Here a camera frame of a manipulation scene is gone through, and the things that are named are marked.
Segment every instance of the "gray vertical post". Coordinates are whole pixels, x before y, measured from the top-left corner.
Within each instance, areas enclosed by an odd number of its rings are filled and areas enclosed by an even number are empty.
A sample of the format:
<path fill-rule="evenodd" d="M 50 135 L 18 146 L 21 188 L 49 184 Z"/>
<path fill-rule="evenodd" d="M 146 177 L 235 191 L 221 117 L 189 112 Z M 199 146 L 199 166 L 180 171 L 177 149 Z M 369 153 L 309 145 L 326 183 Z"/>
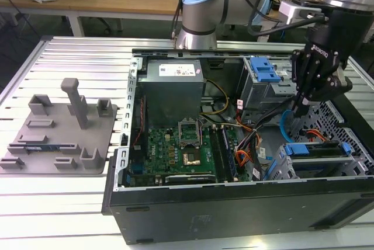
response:
<path fill-rule="evenodd" d="M 85 129 L 87 125 L 87 116 L 84 105 L 78 93 L 79 82 L 76 78 L 64 78 L 61 83 L 61 89 L 67 93 L 71 107 L 74 110 L 75 117 L 77 117 L 81 129 Z"/>

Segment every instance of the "blue cable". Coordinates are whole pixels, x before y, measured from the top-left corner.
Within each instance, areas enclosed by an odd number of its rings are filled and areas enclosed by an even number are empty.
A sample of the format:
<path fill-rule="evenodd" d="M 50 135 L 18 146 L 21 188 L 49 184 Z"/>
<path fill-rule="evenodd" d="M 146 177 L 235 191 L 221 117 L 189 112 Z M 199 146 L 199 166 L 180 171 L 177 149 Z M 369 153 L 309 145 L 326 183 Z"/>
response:
<path fill-rule="evenodd" d="M 282 114 L 282 117 L 280 118 L 279 122 L 279 128 L 280 132 L 282 133 L 283 137 L 287 140 L 289 143 L 294 143 L 294 141 L 287 135 L 286 130 L 285 130 L 285 121 L 288 113 L 291 113 L 291 110 L 285 110 L 284 113 Z"/>

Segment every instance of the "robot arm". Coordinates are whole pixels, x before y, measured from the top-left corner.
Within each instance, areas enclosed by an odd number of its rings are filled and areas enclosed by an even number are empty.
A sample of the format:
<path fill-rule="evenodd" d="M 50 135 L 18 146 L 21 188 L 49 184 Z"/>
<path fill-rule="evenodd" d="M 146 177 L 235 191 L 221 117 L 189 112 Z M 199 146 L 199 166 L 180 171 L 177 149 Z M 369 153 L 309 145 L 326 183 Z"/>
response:
<path fill-rule="evenodd" d="M 305 48 L 292 55 L 292 80 L 297 85 L 293 104 L 296 116 L 306 114 L 314 103 L 331 100 L 352 89 L 344 69 L 374 21 L 374 0 L 323 1 L 306 3 L 303 8 L 321 8 L 326 21 L 309 27 Z"/>
<path fill-rule="evenodd" d="M 292 80 L 297 89 L 293 110 L 296 116 L 302 116 L 310 105 L 352 89 L 344 69 L 374 21 L 374 0 L 323 1 L 299 5 L 282 2 L 279 11 L 288 17 L 286 25 L 255 32 L 251 26 L 259 19 L 258 11 L 252 10 L 245 0 L 183 0 L 182 30 L 176 47 L 215 49 L 214 31 L 219 23 L 248 24 L 248 32 L 253 36 L 313 24 L 307 29 L 305 48 L 292 55 Z M 266 0 L 251 2 L 261 12 L 268 9 Z"/>

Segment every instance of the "wooden workbench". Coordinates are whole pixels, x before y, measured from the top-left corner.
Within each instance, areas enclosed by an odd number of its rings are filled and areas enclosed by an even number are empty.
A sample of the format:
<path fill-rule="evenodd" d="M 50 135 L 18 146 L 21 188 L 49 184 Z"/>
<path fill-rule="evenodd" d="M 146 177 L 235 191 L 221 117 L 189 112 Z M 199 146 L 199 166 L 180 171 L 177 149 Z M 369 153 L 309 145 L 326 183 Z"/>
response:
<path fill-rule="evenodd" d="M 74 36 L 84 36 L 79 17 L 171 20 L 178 0 L 12 0 L 23 13 L 66 16 Z M 0 0 L 0 12 L 16 13 L 8 0 Z"/>

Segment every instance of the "floor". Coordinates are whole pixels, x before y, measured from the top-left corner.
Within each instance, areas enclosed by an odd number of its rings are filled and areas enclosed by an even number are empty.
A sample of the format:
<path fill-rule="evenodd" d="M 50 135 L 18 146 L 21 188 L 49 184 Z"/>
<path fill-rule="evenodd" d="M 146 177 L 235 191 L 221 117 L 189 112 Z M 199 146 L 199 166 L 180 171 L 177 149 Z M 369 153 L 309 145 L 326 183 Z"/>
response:
<path fill-rule="evenodd" d="M 25 15 L 40 35 L 72 36 L 69 22 L 64 21 L 60 16 L 45 15 Z M 38 42 L 38 37 L 26 24 L 25 19 L 18 15 L 19 24 L 16 27 L 6 23 L 0 29 L 0 91 L 6 87 L 7 83 L 17 72 L 18 68 L 27 59 L 30 52 Z M 115 30 L 116 23 L 113 19 L 108 19 L 108 23 L 113 27 L 110 35 L 105 32 L 104 25 L 96 18 L 83 18 L 82 23 L 86 36 L 88 37 L 127 37 L 127 38 L 149 38 L 166 39 L 170 35 L 170 22 L 159 20 L 136 20 L 125 19 L 123 31 Z M 222 36 L 223 26 L 217 28 L 218 40 L 231 41 L 255 41 L 244 26 L 237 26 L 230 31 L 227 37 Z M 277 33 L 271 36 L 270 41 L 287 43 L 304 43 L 304 29 L 295 29 L 284 34 Z M 355 58 L 362 64 L 365 70 L 374 76 L 374 46 L 373 44 L 363 45 Z"/>

